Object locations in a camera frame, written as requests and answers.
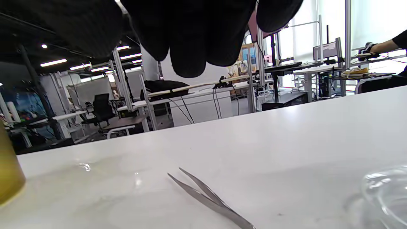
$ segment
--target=person's arm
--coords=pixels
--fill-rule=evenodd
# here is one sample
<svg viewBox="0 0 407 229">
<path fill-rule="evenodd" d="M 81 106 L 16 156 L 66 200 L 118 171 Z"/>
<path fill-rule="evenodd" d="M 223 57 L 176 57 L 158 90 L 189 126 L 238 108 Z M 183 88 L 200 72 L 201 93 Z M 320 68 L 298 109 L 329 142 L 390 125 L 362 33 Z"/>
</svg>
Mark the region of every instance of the person's arm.
<svg viewBox="0 0 407 229">
<path fill-rule="evenodd" d="M 375 46 L 372 47 L 372 49 L 370 50 L 370 52 L 372 53 L 388 53 L 391 52 L 393 50 L 398 49 L 399 46 L 393 41 L 393 40 L 388 40 L 386 42 L 377 44 Z"/>
<path fill-rule="evenodd" d="M 370 52 L 388 53 L 398 48 L 407 49 L 407 30 L 389 41 L 374 45 Z"/>
</svg>

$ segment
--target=black bag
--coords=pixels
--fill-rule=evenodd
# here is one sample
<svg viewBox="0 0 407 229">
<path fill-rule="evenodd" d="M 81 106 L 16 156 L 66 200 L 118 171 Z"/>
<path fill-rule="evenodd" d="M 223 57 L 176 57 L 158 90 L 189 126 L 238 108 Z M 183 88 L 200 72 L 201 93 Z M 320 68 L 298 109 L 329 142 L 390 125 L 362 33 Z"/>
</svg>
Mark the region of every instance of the black bag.
<svg viewBox="0 0 407 229">
<path fill-rule="evenodd" d="M 189 86 L 186 83 L 172 81 L 172 80 L 156 80 L 156 81 L 145 80 L 144 84 L 146 85 L 146 89 L 149 93 L 160 92 L 160 91 L 164 91 L 164 90 L 174 90 L 177 88 Z M 189 90 L 182 90 L 182 91 L 172 92 L 169 94 L 153 96 L 153 97 L 151 97 L 150 101 L 184 96 L 184 95 L 188 94 L 188 91 Z M 141 90 L 141 92 L 140 92 L 140 99 L 144 100 L 143 90 Z"/>
</svg>

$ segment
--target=ceiling light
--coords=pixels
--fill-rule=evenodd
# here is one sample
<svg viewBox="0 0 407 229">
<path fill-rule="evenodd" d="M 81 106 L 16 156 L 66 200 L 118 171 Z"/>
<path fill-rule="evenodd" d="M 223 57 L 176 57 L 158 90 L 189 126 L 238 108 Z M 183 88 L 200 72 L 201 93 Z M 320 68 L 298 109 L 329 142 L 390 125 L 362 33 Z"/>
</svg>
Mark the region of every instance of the ceiling light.
<svg viewBox="0 0 407 229">
<path fill-rule="evenodd" d="M 126 45 L 126 46 L 122 46 L 122 47 L 117 47 L 117 50 L 122 50 L 122 49 L 127 49 L 130 48 L 130 46 Z"/>
<path fill-rule="evenodd" d="M 80 69 L 80 68 L 85 68 L 85 67 L 90 67 L 92 66 L 92 64 L 83 64 L 83 65 L 79 65 L 76 67 L 71 67 L 70 70 L 75 70 L 75 69 Z"/>
<path fill-rule="evenodd" d="M 60 60 L 56 60 L 56 61 L 52 61 L 52 62 L 40 64 L 40 66 L 41 66 L 41 67 L 47 67 L 47 66 L 50 66 L 50 65 L 60 64 L 60 63 L 64 63 L 64 62 L 67 62 L 67 60 L 66 60 L 66 59 L 60 59 Z"/>
<path fill-rule="evenodd" d="M 115 80 L 114 80 L 114 76 L 112 75 L 112 74 L 110 74 L 110 75 L 107 75 L 107 77 L 109 78 L 109 82 L 110 83 L 113 83 Z"/>
<path fill-rule="evenodd" d="M 129 59 L 129 58 L 140 57 L 140 56 L 141 56 L 141 53 L 138 53 L 138 54 L 134 54 L 134 55 L 130 55 L 130 56 L 120 57 L 120 59 Z"/>
<path fill-rule="evenodd" d="M 105 77 L 105 76 L 104 75 L 98 75 L 98 76 L 92 76 L 91 79 L 94 80 L 94 79 L 100 79 L 100 78 L 103 78 L 103 77 Z"/>
<path fill-rule="evenodd" d="M 97 72 L 97 71 L 102 71 L 102 70 L 106 70 L 106 69 L 109 69 L 109 67 L 95 68 L 95 69 L 92 69 L 92 70 L 90 70 L 90 71 L 91 71 L 91 72 Z"/>
<path fill-rule="evenodd" d="M 85 83 L 85 82 L 88 82 L 88 81 L 91 81 L 91 80 L 92 79 L 90 77 L 84 78 L 84 79 L 81 79 L 81 83 Z"/>
</svg>

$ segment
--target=tweezers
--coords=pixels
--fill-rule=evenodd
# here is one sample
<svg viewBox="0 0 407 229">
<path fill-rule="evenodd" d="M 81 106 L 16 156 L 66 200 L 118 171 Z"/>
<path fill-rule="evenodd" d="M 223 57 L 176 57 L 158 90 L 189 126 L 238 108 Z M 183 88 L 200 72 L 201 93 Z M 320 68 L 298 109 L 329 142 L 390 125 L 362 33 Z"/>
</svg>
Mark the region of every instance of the tweezers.
<svg viewBox="0 0 407 229">
<path fill-rule="evenodd" d="M 236 225 L 238 225 L 241 229 L 256 229 L 253 224 L 247 221 L 245 218 L 237 214 L 233 211 L 223 200 L 221 200 L 205 183 L 200 181 L 194 175 L 190 174 L 189 172 L 179 168 L 182 172 L 188 175 L 201 189 L 202 191 L 208 196 L 206 197 L 196 189 L 182 183 L 181 181 L 177 180 L 171 174 L 167 173 L 183 190 L 185 190 L 188 194 L 190 194 L 193 198 L 201 202 L 203 205 L 209 207 L 213 211 L 223 215 L 224 217 L 230 219 Z"/>
</svg>

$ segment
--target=glass dish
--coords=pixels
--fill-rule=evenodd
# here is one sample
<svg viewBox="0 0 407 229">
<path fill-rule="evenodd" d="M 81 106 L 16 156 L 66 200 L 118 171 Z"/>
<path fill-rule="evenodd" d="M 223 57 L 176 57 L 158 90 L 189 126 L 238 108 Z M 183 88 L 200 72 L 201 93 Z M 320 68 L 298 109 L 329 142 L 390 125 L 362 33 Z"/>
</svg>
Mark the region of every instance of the glass dish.
<svg viewBox="0 0 407 229">
<path fill-rule="evenodd" d="M 367 174 L 361 191 L 388 229 L 407 229 L 407 165 Z"/>
</svg>

